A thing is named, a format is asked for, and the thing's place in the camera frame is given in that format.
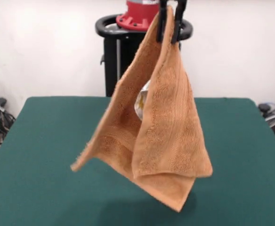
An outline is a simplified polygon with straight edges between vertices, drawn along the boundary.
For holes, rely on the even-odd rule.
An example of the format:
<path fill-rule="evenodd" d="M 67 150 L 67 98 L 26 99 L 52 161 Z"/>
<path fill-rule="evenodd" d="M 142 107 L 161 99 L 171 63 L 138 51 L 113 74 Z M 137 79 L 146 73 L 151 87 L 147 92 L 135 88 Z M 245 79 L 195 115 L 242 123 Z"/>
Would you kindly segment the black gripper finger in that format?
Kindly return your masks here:
<path fill-rule="evenodd" d="M 171 44 L 175 44 L 180 40 L 184 40 L 188 37 L 188 32 L 184 30 L 184 34 L 181 35 L 183 14 L 186 9 L 187 0 L 178 0 L 174 17 L 174 32 L 171 39 Z"/>
<path fill-rule="evenodd" d="M 167 20 L 167 2 L 168 0 L 160 0 L 158 27 L 156 35 L 156 41 L 158 43 L 162 42 L 163 40 L 163 34 Z"/>

